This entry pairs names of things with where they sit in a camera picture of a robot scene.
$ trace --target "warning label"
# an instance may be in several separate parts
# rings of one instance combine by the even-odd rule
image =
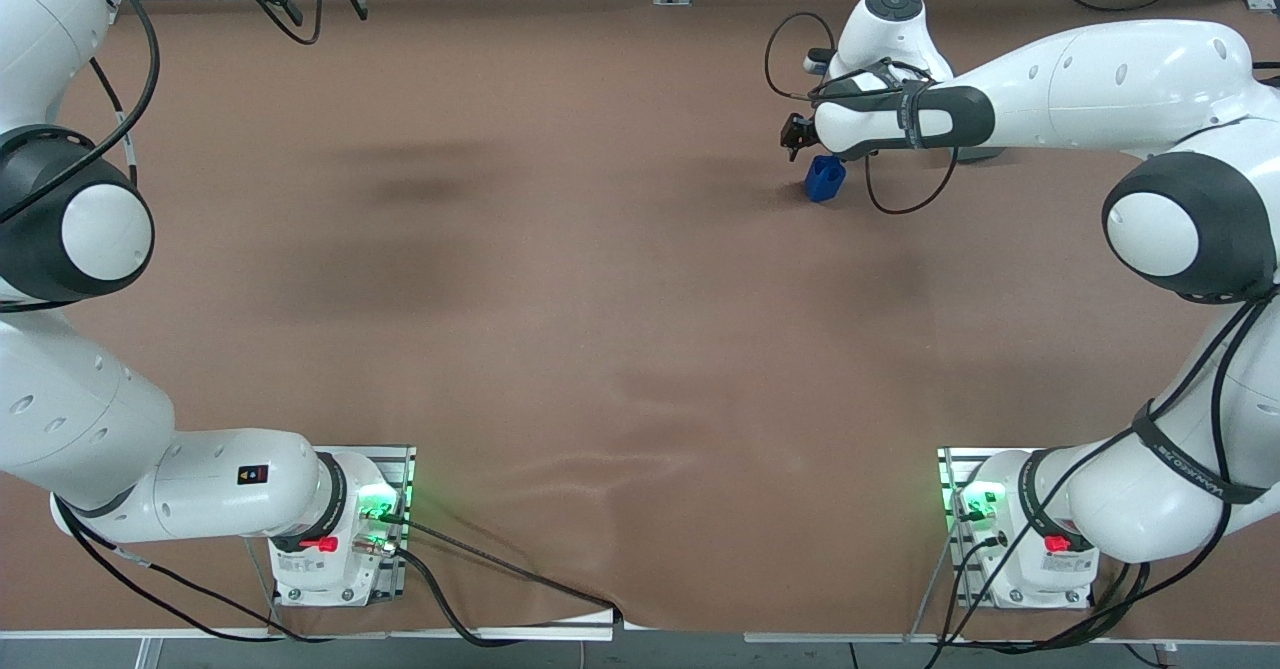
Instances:
[[[1078,573],[1093,569],[1093,559],[1074,554],[1046,554],[1041,560],[1041,569],[1046,572]]]

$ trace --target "cable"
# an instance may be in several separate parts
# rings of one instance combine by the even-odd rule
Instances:
[[[428,569],[426,563],[415,556],[407,549],[397,550],[396,555],[403,559],[407,564],[411,564],[412,568],[417,569],[417,573],[422,574],[422,579],[431,590],[431,596],[435,597],[435,604],[440,606],[440,613],[444,614],[444,619],[448,620],[451,627],[453,627],[453,632],[457,632],[458,636],[466,640],[468,645],[479,646],[481,649],[497,649],[520,643],[513,640],[484,640],[475,636],[475,633],[471,633],[471,631],[466,628],[466,624],[458,619],[458,615],[453,613],[453,608],[449,606],[449,600],[444,599],[444,591],[440,588],[440,583],[435,581],[435,574]]]
[[[266,0],[253,0],[253,3],[257,3],[259,8],[262,9],[262,13],[265,13],[266,17],[271,19],[271,23],[274,23],[274,26],[279,28],[279,31],[284,32],[284,36],[288,36],[293,41],[297,41],[297,43],[301,43],[303,46],[311,46],[315,45],[316,41],[320,41],[320,22],[324,18],[324,0],[316,0],[315,23],[311,27],[311,36],[306,38],[303,38],[301,35],[294,35],[294,31],[284,26],[284,22],[280,20],[280,17],[275,17],[275,10],[270,8]]]
[[[440,532],[440,531],[434,530],[431,527],[428,527],[426,524],[420,524],[417,522],[413,522],[412,519],[407,519],[407,518],[401,517],[398,514],[390,514],[390,513],[383,514],[381,517],[379,517],[379,519],[381,522],[387,522],[389,524],[403,524],[403,526],[407,526],[410,528],[417,530],[417,531],[420,531],[422,533],[428,533],[428,536],[430,536],[430,537],[434,537],[434,539],[436,539],[439,541],[443,541],[443,542],[448,542],[448,545],[452,545],[452,546],[454,546],[457,549],[461,549],[462,551],[466,551],[467,554],[471,554],[471,555],[475,555],[475,556],[477,556],[480,559],[484,559],[485,562],[488,562],[490,564],[495,564],[498,567],[502,567],[503,569],[507,569],[512,574],[517,574],[518,577],[525,578],[525,579],[527,579],[530,582],[540,583],[544,587],[553,588],[553,590],[556,590],[558,592],[562,592],[564,595],[572,596],[573,599],[580,599],[582,601],[594,604],[596,606],[603,606],[604,609],[613,609],[613,610],[618,609],[617,605],[614,605],[612,601],[609,601],[607,599],[600,599],[598,596],[589,595],[586,592],[575,590],[573,587],[570,587],[567,585],[562,585],[562,583],[557,582],[556,579],[549,579],[549,578],[547,578],[547,577],[544,577],[541,574],[538,574],[535,572],[530,572],[530,569],[525,569],[524,567],[517,567],[516,564],[512,564],[512,563],[509,563],[509,562],[507,562],[504,559],[499,559],[499,558],[497,558],[497,556],[494,556],[494,555],[492,555],[492,554],[489,554],[489,553],[486,553],[486,551],[484,551],[481,549],[476,549],[475,546],[471,546],[467,542],[456,540],[456,539],[451,537],[448,533],[444,533],[444,532]]]
[[[106,560],[100,554],[97,554],[97,551],[92,546],[90,546],[87,542],[84,542],[84,540],[88,539],[90,541],[96,542],[96,545],[101,546],[102,549],[109,550],[110,553],[116,554],[116,555],[119,555],[119,556],[122,556],[124,559],[128,559],[129,562],[133,562],[134,564],[137,564],[137,565],[140,565],[142,568],[151,569],[152,572],[156,572],[157,574],[161,574],[164,577],[168,577],[169,579],[173,579],[174,582],[178,582],[179,585],[182,585],[182,586],[184,586],[184,587],[187,587],[187,588],[189,588],[192,591],[201,592],[202,595],[205,595],[205,596],[207,596],[210,599],[218,600],[218,601],[220,601],[220,602],[230,606],[232,609],[236,609],[241,614],[244,614],[247,617],[257,619],[259,622],[262,622],[268,627],[271,627],[273,629],[278,629],[280,633],[283,633],[285,637],[288,637],[288,638],[291,638],[293,641],[302,642],[302,643],[325,643],[325,642],[332,641],[332,640],[328,640],[328,638],[305,637],[305,636],[301,636],[298,633],[294,633],[288,627],[284,627],[283,624],[275,623],[275,620],[271,619],[270,617],[261,615],[257,611],[253,611],[252,609],[244,606],[243,604],[239,604],[238,601],[236,601],[236,600],[233,600],[233,599],[230,599],[228,596],[224,596],[224,595],[221,595],[219,592],[215,592],[214,590],[210,590],[207,587],[197,585],[196,582],[192,582],[191,579],[183,577],[183,574],[179,574],[179,573],[174,572],[173,569],[169,569],[166,567],[161,567],[160,564],[155,564],[152,562],[142,559],[141,556],[133,554],[132,551],[123,550],[115,542],[110,542],[110,541],[102,539],[101,536],[99,536],[97,532],[95,532],[91,528],[88,528],[82,522],[82,519],[79,519],[79,517],[77,517],[77,514],[73,510],[70,510],[70,507],[67,504],[67,501],[63,501],[61,499],[55,499],[55,503],[58,505],[58,513],[63,518],[63,523],[67,524],[67,527],[70,531],[72,536],[77,537],[77,541],[81,542],[81,546],[87,553],[90,553],[90,555],[93,558],[93,560],[96,560],[104,568],[109,569],[109,572],[111,573],[113,577],[115,577],[118,581],[120,581],[122,583],[124,583],[124,586],[127,586],[131,590],[133,590],[134,594],[138,594],[138,596],[146,599],[147,601],[155,604],[156,606],[164,609],[165,611],[169,611],[170,614],[173,614],[174,617],[178,617],[183,622],[186,622],[188,624],[192,624],[192,627],[200,629],[201,632],[210,633],[211,636],[218,637],[218,638],[232,638],[232,640],[236,640],[236,641],[261,642],[261,641],[279,641],[280,640],[280,637],[239,637],[239,636],[236,636],[236,634],[225,634],[225,633],[221,633],[221,632],[216,632],[214,629],[209,629],[207,627],[205,627],[205,624],[201,624],[201,623],[196,622],[196,619],[192,619],[191,617],[188,617],[188,615],[183,614],[182,611],[178,611],[177,609],[174,609],[173,605],[169,605],[169,604],[164,602],[160,599],[156,599],[156,596],[152,595],[151,592],[147,592],[146,590],[143,590],[143,588],[138,587],[137,585],[134,585],[127,577],[124,577],[123,574],[120,574],[115,569],[115,567],[113,567],[110,563],[106,563]]]
[[[1041,514],[1044,513],[1046,508],[1050,507],[1050,503],[1053,500],[1053,498],[1057,496],[1057,492],[1061,491],[1061,487],[1066,485],[1066,481],[1075,472],[1078,472],[1079,468],[1084,467],[1084,464],[1089,463],[1089,460],[1098,458],[1098,455],[1102,455],[1102,452],[1111,449],[1111,446],[1115,446],[1116,444],[1120,443],[1120,440],[1128,437],[1130,434],[1133,434],[1133,429],[1124,429],[1124,431],[1119,432],[1115,436],[1108,437],[1107,441],[1100,444],[1098,446],[1094,446],[1092,452],[1088,452],[1088,454],[1084,454],[1080,459],[1075,460],[1074,464],[1070,464],[1066,472],[1064,472],[1062,476],[1057,478],[1057,482],[1055,482],[1053,486],[1044,495],[1039,513]],[[1000,562],[996,563],[996,568],[992,569],[991,574],[988,574],[987,577],[987,581],[983,582],[982,588],[978,590],[979,597],[986,596],[987,592],[991,591],[991,585],[996,581],[997,574],[1000,574],[1001,569],[1005,568],[1005,564],[1007,564],[1009,560],[1014,556],[1014,550],[1018,549],[1018,545],[1023,541],[1027,533],[1030,532],[1030,530],[1032,524],[1030,522],[1028,522],[1021,528],[1021,531],[1016,533],[1012,541],[1009,542],[1009,547],[1006,549],[1005,555],[1000,558]],[[952,646],[956,642],[956,640],[960,637],[960,632],[964,632],[965,624],[969,623],[974,613],[978,610],[978,604],[979,604],[978,601],[969,602],[969,609],[965,610],[964,617],[960,618],[960,623],[956,624],[956,628],[955,631],[951,632],[950,637],[946,636],[946,633],[942,633],[943,640],[937,642],[933,651],[933,656],[929,657],[929,661],[924,669],[932,669],[933,665],[937,664],[938,657],[942,656],[942,650],[946,649],[947,646]]]
[[[106,569],[106,572],[111,574],[111,577],[114,577],[115,581],[123,583],[125,587],[128,587],[131,591],[133,591],[142,599],[150,601],[151,604],[159,606],[160,609],[164,609],[169,614],[173,614],[174,617],[182,619],[187,624],[200,629],[201,632],[211,637],[216,637],[220,640],[229,640],[234,642],[246,642],[246,643],[265,643],[265,642],[280,641],[280,637],[242,637],[239,634],[228,634],[225,632],[219,632],[218,629],[212,629],[210,627],[206,627],[205,624],[201,624],[200,622],[197,622],[188,614],[183,613],[182,610],[177,609],[172,604],[164,601],[163,599],[155,596],[147,590],[140,587],[137,583],[133,583],[132,579],[129,579],[119,569],[113,567],[111,563],[106,560],[101,554],[99,554],[97,550],[93,549],[91,542],[88,542],[84,539],[84,535],[81,532],[81,527],[83,527],[83,524],[79,523],[79,519],[77,519],[76,516],[72,514],[72,510],[60,499],[58,500],[58,510],[61,514],[63,522],[67,524],[67,528],[70,531],[72,537],[78,542],[78,545],[81,545],[81,549],[83,549],[84,553],[88,554],[90,558],[99,564],[99,567]]]
[[[1213,338],[1213,340],[1210,343],[1210,345],[1206,347],[1206,349],[1201,354],[1201,358],[1197,359],[1192,372],[1189,372],[1188,376],[1179,382],[1179,386],[1176,388],[1175,391],[1172,391],[1170,399],[1161,405],[1162,409],[1166,409],[1174,403],[1176,403],[1178,399],[1180,399],[1180,395],[1184,391],[1187,391],[1188,386],[1190,386],[1190,379],[1193,379],[1196,374],[1198,374],[1198,370],[1203,368],[1203,363],[1206,363],[1208,356],[1212,356],[1213,350],[1217,349],[1217,345],[1221,345],[1221,340],[1224,340],[1226,333],[1230,333],[1230,327],[1234,327],[1234,324],[1239,322],[1239,330],[1235,331],[1235,335],[1230,338],[1230,342],[1226,345],[1226,349],[1224,350],[1221,362],[1219,363],[1217,372],[1215,372],[1211,408],[1210,408],[1211,431],[1213,436],[1213,452],[1219,460],[1219,473],[1221,475],[1222,478],[1225,478],[1225,481],[1230,481],[1230,469],[1226,466],[1225,444],[1222,441],[1222,423],[1221,423],[1221,399],[1222,399],[1222,388],[1225,386],[1226,382],[1226,374],[1230,367],[1231,359],[1235,358],[1236,350],[1239,350],[1239,347],[1244,342],[1244,336],[1248,335],[1254,324],[1257,324],[1258,319],[1261,319],[1262,312],[1266,311],[1267,304],[1271,303],[1271,299],[1274,299],[1274,297],[1276,295],[1277,289],[1280,289],[1280,287],[1272,287],[1272,290],[1268,292],[1267,295],[1263,295],[1262,299],[1252,301],[1251,303],[1244,303],[1242,306],[1242,310],[1238,310],[1234,317],[1230,319],[1230,321],[1228,322],[1228,327],[1224,327],[1224,330],[1219,331],[1217,335]],[[1044,510],[1043,508],[1048,505],[1048,501],[1052,500],[1052,496],[1056,494],[1056,491],[1066,482],[1066,478],[1070,478],[1076,472],[1076,469],[1079,469],[1083,466],[1084,460],[1092,459],[1093,455],[1101,454],[1101,452],[1105,450],[1106,446],[1114,445],[1116,441],[1120,440],[1120,437],[1128,436],[1129,432],[1132,431],[1133,429],[1125,429],[1124,432],[1120,432],[1115,437],[1111,437],[1110,441],[1098,446],[1098,449],[1089,452],[1089,455],[1085,455],[1085,458],[1082,460],[1076,460],[1075,464],[1073,464],[1069,469],[1066,469],[1062,477],[1056,482],[1056,485],[1046,496],[1043,505],[1041,508],[1041,513],[1043,513]],[[1165,591],[1166,588],[1187,578],[1197,568],[1199,568],[1199,565],[1203,564],[1206,559],[1208,559],[1208,556],[1212,554],[1212,551],[1216,549],[1219,542],[1225,536],[1226,530],[1230,524],[1230,517],[1231,517],[1231,505],[1224,503],[1222,513],[1219,517],[1219,522],[1215,526],[1213,532],[1211,533],[1208,541],[1204,542],[1204,545],[1201,547],[1201,551],[1198,551],[1198,554],[1172,577],[1169,577],[1165,581],[1157,583],[1155,587],[1147,590],[1144,588],[1146,578],[1143,576],[1142,582],[1134,583],[1134,588],[1130,590],[1130,592],[1128,594],[1128,596],[1125,596],[1123,601],[1115,604],[1114,606],[1100,609],[1098,611],[1093,613],[1089,618],[1078,622],[1076,624],[1069,627],[1062,632],[1056,633],[1053,637],[1034,643],[1037,646],[1042,646],[1046,649],[1048,647],[1057,649],[1060,646],[1065,646],[1064,645],[1065,641],[1069,641],[1071,637],[1079,636],[1079,633],[1082,632],[1088,633],[1091,638],[1096,638],[1097,636],[1101,636],[1106,631],[1110,631],[1110,628],[1112,628],[1116,623],[1119,623],[1120,618],[1124,617],[1124,613],[1126,613],[1134,604],[1137,604],[1143,599],[1147,599],[1151,595]],[[1012,555],[1014,549],[1016,549],[1018,544],[1025,536],[1028,528],[1029,524],[1028,527],[1023,528],[1023,531],[1018,535],[1018,537],[1014,539],[1014,541],[1010,542],[1009,550],[1006,551],[1005,556],[1001,558],[1001,562],[996,565],[995,569],[992,569],[991,577],[987,579],[986,583],[983,583],[983,590],[979,592],[979,596],[986,594],[986,591],[991,586],[991,582],[995,579],[996,574],[1000,573],[1006,560],[1009,560],[1010,556]],[[1148,572],[1148,565],[1144,564],[1142,569],[1143,569],[1142,574],[1144,574],[1146,572]],[[941,649],[943,645],[950,646],[955,643],[965,623],[968,623],[969,618],[973,615],[973,610],[974,606],[970,606],[964,619],[961,619],[960,626],[956,627],[956,631],[954,633],[951,633],[951,637],[947,637],[945,642],[941,642],[941,646],[934,652],[933,659],[931,659],[928,664],[929,668],[932,668],[933,664],[937,661],[937,656],[941,655]],[[1098,627],[1097,631],[1093,631],[1092,624],[1102,619],[1106,619],[1106,623],[1102,624],[1102,627]]]
[[[160,42],[156,40],[155,26],[152,26],[151,17],[148,17],[146,8],[142,8],[142,3],[140,0],[129,0],[129,5],[133,6],[133,10],[138,14],[138,20],[142,22],[142,31],[147,37],[147,51],[151,54],[146,84],[142,84],[142,93],[138,95],[137,104],[133,105],[128,116],[124,116],[124,122],[120,122],[114,130],[108,133],[106,139],[102,139],[101,145],[95,146],[95,148],[90,150],[88,153],[84,153],[83,157],[77,159],[76,162],[70,164],[70,166],[63,169],[63,171],[54,174],[54,177],[50,178],[50,180],[46,180],[40,189],[32,191],[31,194],[24,196],[24,198],[19,200],[18,203],[14,203],[13,207],[5,209],[4,212],[0,214],[0,224],[17,217],[18,214],[24,212],[24,210],[31,207],[32,203],[37,203],[37,201],[44,200],[49,192],[58,189],[64,180],[68,180],[68,178],[73,177],[78,171],[82,171],[82,169],[90,166],[90,164],[100,160],[102,155],[108,153],[113,146],[118,145],[118,142],[137,125],[138,119],[142,118],[142,113],[146,113],[147,106],[151,104],[151,96],[155,95],[156,83],[160,81]]]
[[[773,42],[777,41],[778,35],[781,35],[783,27],[786,27],[788,23],[800,17],[809,17],[814,22],[818,22],[819,26],[822,26],[822,31],[827,33],[827,49],[831,49],[832,51],[836,50],[836,35],[833,35],[833,32],[831,31],[831,26],[828,26],[827,19],[818,17],[818,14],[813,12],[796,12],[794,14],[788,14],[785,19],[782,19],[782,23],[780,23],[780,26],[776,26],[773,28],[773,35],[769,35],[769,40],[767,41],[767,43],[764,43],[764,82],[765,84],[769,86],[769,90],[773,90],[773,92],[777,93],[778,96],[785,96],[786,98],[796,98],[800,101],[809,101],[812,92],[800,95],[800,93],[792,93],[790,91],[778,90],[778,86],[774,84],[773,82],[773,72],[769,69],[769,59],[773,58]]]
[[[1138,650],[1133,649],[1133,645],[1125,643],[1125,645],[1120,645],[1120,646],[1125,647],[1125,650],[1129,654],[1132,654],[1134,659],[1137,659],[1138,661],[1142,661],[1143,664],[1146,664],[1147,666],[1151,666],[1152,669],[1169,669],[1167,664],[1161,664],[1158,661],[1152,661],[1152,660],[1147,659],[1147,656],[1139,655]]]
[[[106,92],[106,98],[111,101],[111,107],[115,109],[116,122],[124,122],[124,105],[120,104],[119,95],[115,95],[115,87],[111,86],[111,81],[106,78],[106,72],[102,72],[101,64],[97,63],[97,58],[88,58],[88,67],[93,68],[93,73],[97,75],[99,83],[102,86],[102,91]],[[125,159],[129,164],[129,183],[137,189],[138,185],[138,162],[133,157],[133,137],[124,134],[124,148],[127,150]]]
[[[973,559],[973,555],[978,554],[979,550],[996,545],[998,545],[996,537],[975,542],[975,545],[969,547],[969,551],[965,551],[964,558],[960,559],[960,568],[956,569],[955,582],[951,583],[951,597],[947,600],[947,614],[942,619],[942,632],[938,634],[943,640],[946,640],[947,632],[951,631],[951,618],[955,617],[956,601],[960,597],[960,582],[969,572],[969,560]],[[974,599],[973,596],[969,597],[970,611],[973,610],[974,606],[979,604],[979,601],[982,601],[982,597],[986,594],[987,590],[983,588],[983,591],[978,592],[978,599]],[[945,646],[946,641],[937,642],[937,645],[933,649],[933,656],[929,657],[929,663],[924,665],[924,669],[933,669],[933,665],[938,661],[938,656],[942,655],[942,647]]]
[[[879,203],[879,200],[876,197],[876,191],[872,189],[872,155],[868,153],[863,157],[863,173],[864,177],[867,177],[867,196],[872,200],[872,205],[879,210],[879,214],[891,214],[895,215],[895,217],[899,217],[899,215],[902,214],[919,212],[920,209],[928,207],[929,203],[933,203],[933,200],[937,200],[938,196],[942,194],[942,189],[946,189],[947,183],[951,182],[951,174],[956,171],[956,162],[960,162],[960,148],[951,148],[951,162],[947,164],[947,173],[942,175],[942,182],[938,183],[937,189],[933,189],[933,194],[929,194],[928,198],[924,198],[920,203],[915,203],[914,207],[887,209]]]
[[[1235,313],[1231,313],[1231,317],[1225,324],[1222,324],[1221,330],[1219,330],[1216,335],[1211,338],[1208,344],[1204,345],[1204,349],[1201,352],[1201,356],[1197,356],[1196,362],[1187,371],[1187,374],[1184,374],[1181,381],[1179,381],[1178,386],[1174,388],[1174,391],[1170,391],[1169,397],[1165,397],[1165,400],[1162,400],[1160,405],[1156,405],[1156,408],[1152,409],[1151,413],[1152,420],[1164,417],[1166,411],[1170,411],[1172,408],[1175,400],[1181,399],[1187,389],[1192,385],[1193,381],[1196,381],[1196,377],[1198,377],[1202,370],[1204,370],[1204,365],[1207,365],[1208,359],[1212,358],[1213,353],[1217,350],[1217,347],[1220,347],[1222,342],[1226,340],[1229,333],[1231,333],[1231,330],[1234,330],[1236,324],[1239,324],[1245,317],[1245,313],[1249,313],[1249,310],[1251,306],[1244,303],[1240,304],[1239,310],[1235,310]]]

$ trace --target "floor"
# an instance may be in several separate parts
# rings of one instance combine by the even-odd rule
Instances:
[[[526,643],[499,650],[472,649],[461,641],[343,640],[328,645],[234,645],[216,640],[169,640],[159,669],[918,669],[931,647],[856,645],[856,661],[845,643],[745,643],[737,634],[618,632],[608,643]],[[1149,646],[1138,647],[1151,657]],[[0,640],[3,669],[127,669],[134,665],[132,640]],[[1262,669],[1280,665],[1280,646],[1183,645],[1179,666]],[[938,669],[1142,669],[1117,645],[1092,645],[1041,656],[1007,657],[977,650],[948,650]]]

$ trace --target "green light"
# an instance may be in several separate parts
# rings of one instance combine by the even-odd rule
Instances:
[[[361,487],[356,505],[362,517],[379,518],[396,508],[396,490],[385,485]]]

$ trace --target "round joint cap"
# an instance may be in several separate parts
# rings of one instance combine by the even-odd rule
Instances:
[[[63,246],[86,276],[118,281],[151,255],[151,217],[142,200],[114,183],[78,191],[63,212]]]
[[[1147,191],[1116,201],[1106,232],[1121,262],[1152,278],[1184,272],[1199,253],[1194,219],[1176,201]]]
[[[1193,151],[1158,153],[1102,205],[1111,251],[1144,280],[1193,301],[1271,290],[1276,242],[1266,203],[1239,169]]]
[[[920,15],[924,0],[867,0],[867,10],[890,22],[905,22]]]

